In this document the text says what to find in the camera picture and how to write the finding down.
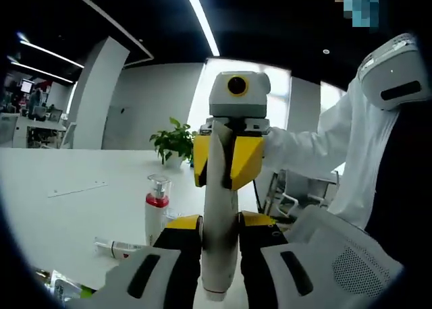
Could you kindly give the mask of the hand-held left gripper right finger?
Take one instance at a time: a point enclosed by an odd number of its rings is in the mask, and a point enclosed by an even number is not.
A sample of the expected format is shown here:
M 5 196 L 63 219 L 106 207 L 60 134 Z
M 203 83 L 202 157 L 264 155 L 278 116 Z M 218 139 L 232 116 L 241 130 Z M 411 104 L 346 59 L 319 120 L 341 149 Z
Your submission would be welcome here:
M 238 218 L 249 308 L 341 308 L 334 254 L 321 242 L 289 242 L 266 215 L 241 212 Z

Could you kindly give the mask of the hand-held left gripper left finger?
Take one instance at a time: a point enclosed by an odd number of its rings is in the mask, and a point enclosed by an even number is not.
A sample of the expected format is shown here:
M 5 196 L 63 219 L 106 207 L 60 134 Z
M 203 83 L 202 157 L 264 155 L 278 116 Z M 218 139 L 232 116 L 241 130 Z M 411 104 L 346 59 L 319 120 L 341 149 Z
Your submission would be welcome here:
M 200 215 L 167 224 L 153 246 L 145 246 L 107 272 L 105 284 L 66 308 L 192 308 L 200 277 Z

